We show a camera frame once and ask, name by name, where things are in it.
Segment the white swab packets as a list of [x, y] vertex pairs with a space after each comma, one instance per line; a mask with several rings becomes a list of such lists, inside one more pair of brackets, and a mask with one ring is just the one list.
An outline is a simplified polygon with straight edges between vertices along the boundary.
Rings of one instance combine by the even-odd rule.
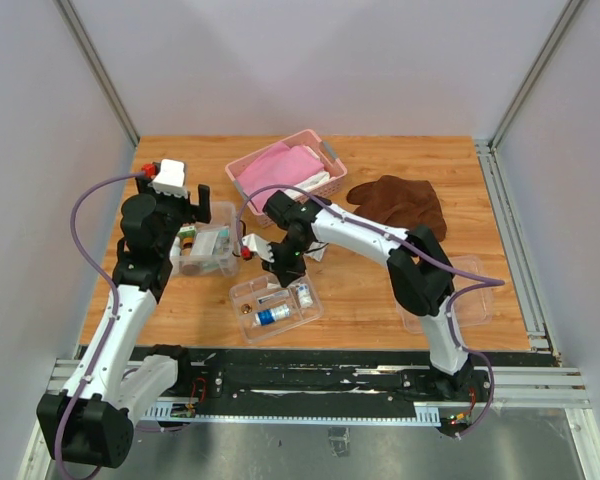
[[304, 254], [304, 256], [306, 258], [312, 259], [316, 262], [320, 262], [324, 256], [325, 250], [324, 249], [320, 249], [320, 250], [315, 250], [315, 251], [311, 251], [311, 252], [307, 252]]

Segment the thin white sachet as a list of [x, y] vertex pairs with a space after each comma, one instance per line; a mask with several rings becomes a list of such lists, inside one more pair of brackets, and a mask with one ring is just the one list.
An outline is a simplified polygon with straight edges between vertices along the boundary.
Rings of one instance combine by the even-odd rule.
[[275, 301], [278, 299], [284, 299], [284, 298], [288, 298], [288, 297], [289, 297], [289, 291], [287, 289], [284, 289], [284, 290], [279, 290], [274, 293], [270, 293], [270, 294], [258, 297], [256, 299], [256, 301], [259, 305], [262, 305], [262, 304], [265, 304], [270, 301]]

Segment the small bandage roll packet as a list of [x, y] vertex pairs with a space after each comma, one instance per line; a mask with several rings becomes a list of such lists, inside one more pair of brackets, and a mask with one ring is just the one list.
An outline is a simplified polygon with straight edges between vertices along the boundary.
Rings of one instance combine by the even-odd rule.
[[311, 295], [311, 290], [307, 284], [297, 285], [296, 295], [301, 309], [308, 309], [313, 306], [314, 301]]

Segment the clear plastic medicine box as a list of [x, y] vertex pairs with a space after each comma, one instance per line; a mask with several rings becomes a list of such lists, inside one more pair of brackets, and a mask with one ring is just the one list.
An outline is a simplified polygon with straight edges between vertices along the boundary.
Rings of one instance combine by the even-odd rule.
[[[228, 227], [230, 230], [231, 244], [230, 249], [221, 254], [211, 256], [192, 256], [200, 266], [200, 273], [196, 276], [235, 276], [239, 271], [238, 263], [238, 242], [236, 229], [236, 208], [233, 203], [220, 201], [211, 203], [211, 222], [204, 224], [197, 222], [196, 234], [206, 230], [221, 230]], [[184, 276], [179, 272], [181, 241], [176, 234], [170, 251], [170, 261], [172, 264], [171, 276]]]

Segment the clear divided tray insert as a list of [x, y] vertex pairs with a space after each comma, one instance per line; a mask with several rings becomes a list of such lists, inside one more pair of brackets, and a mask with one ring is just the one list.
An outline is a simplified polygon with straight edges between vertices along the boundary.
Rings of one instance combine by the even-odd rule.
[[[296, 286], [299, 284], [307, 284], [311, 290], [314, 304], [308, 309], [301, 309], [298, 304]], [[256, 301], [258, 297], [284, 289], [289, 291], [288, 298], [270, 301], [262, 305], [259, 305]], [[233, 286], [229, 290], [229, 299], [242, 336], [244, 340], [250, 344], [261, 342], [310, 323], [321, 318], [324, 313], [322, 302], [308, 275], [294, 281], [287, 287], [282, 287], [279, 285], [275, 276], [268, 273], [253, 280]], [[243, 304], [249, 304], [252, 307], [252, 311], [248, 314], [243, 314], [241, 312], [241, 306]], [[257, 312], [282, 304], [287, 304], [291, 309], [290, 317], [267, 326], [255, 325], [255, 314]]]

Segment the white blue pill bottle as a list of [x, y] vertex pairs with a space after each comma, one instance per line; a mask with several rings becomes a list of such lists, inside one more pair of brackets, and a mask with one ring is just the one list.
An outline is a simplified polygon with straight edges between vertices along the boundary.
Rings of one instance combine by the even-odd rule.
[[287, 304], [259, 311], [255, 314], [256, 326], [267, 326], [291, 316], [291, 309]]

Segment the clear box lid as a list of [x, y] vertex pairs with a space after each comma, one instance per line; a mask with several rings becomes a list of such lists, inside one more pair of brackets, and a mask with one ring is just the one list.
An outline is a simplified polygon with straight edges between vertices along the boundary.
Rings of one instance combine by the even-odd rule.
[[[474, 275], [487, 276], [483, 262], [475, 255], [451, 257], [450, 262], [458, 270]], [[405, 329], [411, 334], [421, 335], [423, 330], [418, 318], [401, 307], [398, 302], [395, 305], [396, 312], [401, 318]], [[485, 287], [472, 290], [460, 296], [453, 303], [453, 311], [459, 327], [472, 327], [489, 323], [493, 316], [493, 293], [491, 288]]]

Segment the green medicine box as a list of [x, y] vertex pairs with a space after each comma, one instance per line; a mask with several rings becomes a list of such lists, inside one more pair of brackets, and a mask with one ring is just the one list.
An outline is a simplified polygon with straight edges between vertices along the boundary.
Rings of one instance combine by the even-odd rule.
[[194, 240], [196, 236], [196, 227], [194, 225], [183, 226], [179, 229], [177, 236], [181, 242], [184, 242], [187, 239]]

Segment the teal plaster packet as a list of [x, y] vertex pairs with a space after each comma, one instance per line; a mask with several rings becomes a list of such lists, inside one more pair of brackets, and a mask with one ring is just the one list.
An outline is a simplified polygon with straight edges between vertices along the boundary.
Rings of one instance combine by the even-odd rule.
[[215, 247], [220, 253], [224, 253], [230, 249], [231, 238], [230, 230], [228, 227], [218, 231]]

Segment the white gauze pad packet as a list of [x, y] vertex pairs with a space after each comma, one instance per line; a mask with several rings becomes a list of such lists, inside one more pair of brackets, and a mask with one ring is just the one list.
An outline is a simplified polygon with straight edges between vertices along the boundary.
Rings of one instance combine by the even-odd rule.
[[206, 230], [197, 233], [194, 239], [191, 256], [211, 256], [221, 254], [215, 247], [218, 231], [219, 230]]

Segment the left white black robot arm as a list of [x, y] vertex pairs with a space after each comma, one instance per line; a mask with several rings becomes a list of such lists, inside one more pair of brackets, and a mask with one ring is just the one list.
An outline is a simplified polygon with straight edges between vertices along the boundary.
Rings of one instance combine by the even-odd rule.
[[198, 201], [138, 179], [137, 194], [121, 206], [117, 263], [103, 277], [110, 287], [101, 322], [86, 353], [57, 393], [41, 397], [36, 415], [51, 458], [63, 476], [67, 463], [117, 468], [127, 458], [134, 430], [165, 392], [194, 387], [189, 351], [156, 345], [133, 372], [126, 370], [137, 337], [154, 313], [172, 272], [171, 248], [181, 227], [211, 219], [210, 189]]

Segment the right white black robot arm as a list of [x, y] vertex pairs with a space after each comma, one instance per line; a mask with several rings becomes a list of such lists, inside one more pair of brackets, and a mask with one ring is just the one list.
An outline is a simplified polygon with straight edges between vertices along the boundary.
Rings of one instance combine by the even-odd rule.
[[452, 304], [451, 263], [426, 226], [413, 230], [365, 220], [320, 198], [304, 203], [278, 191], [264, 212], [285, 237], [268, 245], [262, 266], [289, 286], [306, 272], [304, 254], [313, 243], [340, 246], [387, 269], [396, 302], [416, 316], [429, 345], [430, 373], [423, 387], [446, 400], [466, 392], [473, 365], [463, 348]]

